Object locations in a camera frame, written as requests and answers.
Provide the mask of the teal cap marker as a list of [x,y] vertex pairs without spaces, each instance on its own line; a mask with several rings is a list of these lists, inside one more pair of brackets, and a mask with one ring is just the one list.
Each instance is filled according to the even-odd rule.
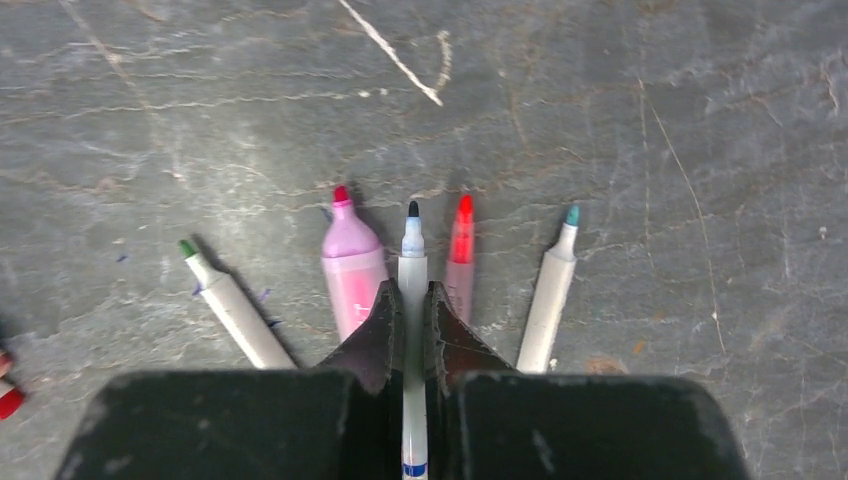
[[544,253],[537,277],[516,368],[545,373],[572,283],[580,208],[574,204],[562,223],[557,241]]

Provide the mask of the black tip marker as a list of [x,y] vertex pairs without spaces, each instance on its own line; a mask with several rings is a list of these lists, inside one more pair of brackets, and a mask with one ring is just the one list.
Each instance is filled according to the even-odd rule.
[[397,281],[403,300],[405,346],[403,365],[402,467],[406,479],[428,477],[426,388],[423,367],[423,303],[428,260],[416,201],[408,205],[398,256]]

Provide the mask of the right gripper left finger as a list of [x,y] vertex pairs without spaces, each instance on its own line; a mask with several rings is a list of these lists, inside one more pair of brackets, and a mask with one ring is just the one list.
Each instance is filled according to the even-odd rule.
[[87,407],[60,479],[398,479],[402,301],[306,369],[150,370]]

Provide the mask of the green cap marker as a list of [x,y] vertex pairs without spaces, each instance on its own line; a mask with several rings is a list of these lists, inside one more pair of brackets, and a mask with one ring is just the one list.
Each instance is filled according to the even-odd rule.
[[295,369],[296,364],[234,278],[214,268],[189,240],[178,242],[196,277],[199,295],[258,369]]

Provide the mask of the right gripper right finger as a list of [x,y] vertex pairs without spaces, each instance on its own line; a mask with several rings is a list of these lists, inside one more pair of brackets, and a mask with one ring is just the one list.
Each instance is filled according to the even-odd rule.
[[524,374],[455,314],[424,306],[434,479],[745,479],[730,422],[699,383]]

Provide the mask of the pink highlighter pen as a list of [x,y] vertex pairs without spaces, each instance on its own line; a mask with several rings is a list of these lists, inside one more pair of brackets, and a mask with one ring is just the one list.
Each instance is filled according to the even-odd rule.
[[333,192],[332,220],[322,242],[322,267],[341,341],[369,317],[388,279],[382,243],[356,213],[347,188]]

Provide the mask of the red cap marker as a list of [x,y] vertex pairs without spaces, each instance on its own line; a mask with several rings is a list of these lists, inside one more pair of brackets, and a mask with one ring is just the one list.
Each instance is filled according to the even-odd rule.
[[1,419],[6,420],[25,402],[25,394],[8,377],[14,366],[12,356],[1,350]]

